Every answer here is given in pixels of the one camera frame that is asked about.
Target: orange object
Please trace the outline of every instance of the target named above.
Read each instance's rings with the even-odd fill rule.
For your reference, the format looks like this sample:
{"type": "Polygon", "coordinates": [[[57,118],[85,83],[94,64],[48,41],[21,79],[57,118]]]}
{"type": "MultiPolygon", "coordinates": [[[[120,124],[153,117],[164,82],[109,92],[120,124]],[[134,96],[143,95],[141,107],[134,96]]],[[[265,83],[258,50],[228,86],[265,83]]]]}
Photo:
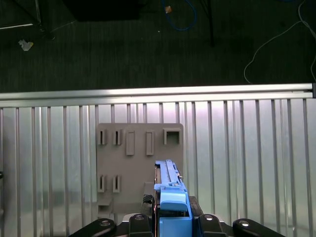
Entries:
{"type": "Polygon", "coordinates": [[[171,6],[166,6],[164,9],[165,9],[167,14],[172,12],[171,6]]]}

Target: screw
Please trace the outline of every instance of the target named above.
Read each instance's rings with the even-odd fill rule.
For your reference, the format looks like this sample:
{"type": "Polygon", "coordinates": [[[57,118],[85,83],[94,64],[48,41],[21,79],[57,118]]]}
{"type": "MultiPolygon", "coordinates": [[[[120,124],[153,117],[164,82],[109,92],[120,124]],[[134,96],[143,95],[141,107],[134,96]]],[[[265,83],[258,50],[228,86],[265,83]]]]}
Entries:
{"type": "Polygon", "coordinates": [[[204,216],[206,220],[211,221],[213,220],[213,217],[211,215],[205,215],[204,216]]]}
{"type": "Polygon", "coordinates": [[[141,221],[143,219],[144,219],[144,217],[142,215],[135,216],[135,220],[137,220],[137,221],[141,221]]]}
{"type": "Polygon", "coordinates": [[[245,227],[248,227],[248,226],[249,226],[249,223],[246,222],[246,221],[239,221],[239,223],[240,223],[242,226],[245,226],[245,227]]]}
{"type": "Polygon", "coordinates": [[[100,226],[109,226],[111,223],[110,222],[108,222],[108,221],[102,221],[101,223],[100,223],[100,226]]]}

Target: aluminum rail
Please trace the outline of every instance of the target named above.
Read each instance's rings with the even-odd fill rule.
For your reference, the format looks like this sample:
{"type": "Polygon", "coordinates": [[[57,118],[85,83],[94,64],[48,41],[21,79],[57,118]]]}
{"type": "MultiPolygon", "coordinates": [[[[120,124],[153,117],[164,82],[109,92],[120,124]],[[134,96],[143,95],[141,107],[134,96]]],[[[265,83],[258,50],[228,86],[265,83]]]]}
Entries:
{"type": "Polygon", "coordinates": [[[308,99],[313,97],[312,89],[313,85],[308,83],[4,93],[0,94],[0,107],[308,99]]]}

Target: corrugated metal wall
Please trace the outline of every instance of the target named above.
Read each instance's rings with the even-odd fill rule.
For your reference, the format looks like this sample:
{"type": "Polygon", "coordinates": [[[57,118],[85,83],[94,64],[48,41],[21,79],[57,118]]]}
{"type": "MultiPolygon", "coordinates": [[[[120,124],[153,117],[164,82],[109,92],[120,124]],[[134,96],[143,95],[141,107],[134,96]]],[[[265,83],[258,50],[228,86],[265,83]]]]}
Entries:
{"type": "Polygon", "coordinates": [[[71,234],[94,219],[101,122],[182,123],[185,183],[205,213],[316,236],[315,121],[313,99],[3,108],[1,236],[71,234]]]}

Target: dark carpet floor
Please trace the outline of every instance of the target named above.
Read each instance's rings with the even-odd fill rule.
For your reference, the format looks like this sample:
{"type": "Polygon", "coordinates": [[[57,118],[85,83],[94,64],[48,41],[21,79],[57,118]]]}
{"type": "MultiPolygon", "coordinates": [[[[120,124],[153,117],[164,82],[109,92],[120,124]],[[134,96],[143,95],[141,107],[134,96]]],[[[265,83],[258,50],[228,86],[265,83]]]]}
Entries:
{"type": "MultiPolygon", "coordinates": [[[[0,24],[25,22],[10,1],[0,2],[0,24]]],[[[35,15],[33,2],[22,2],[35,15]]],[[[247,84],[245,65],[261,44],[298,21],[299,3],[212,0],[212,48],[198,0],[197,24],[185,32],[170,27],[159,0],[148,1],[139,20],[108,22],[75,21],[61,0],[50,0],[43,16],[55,40],[36,27],[0,31],[0,92],[247,84]],[[35,45],[24,52],[21,39],[35,45]]],[[[166,4],[180,27],[192,21],[183,0],[166,4]]],[[[302,13],[314,28],[315,12],[315,0],[307,0],[302,13]]],[[[315,52],[309,30],[298,24],[259,51],[247,77],[254,84],[312,82],[315,52]]]]}

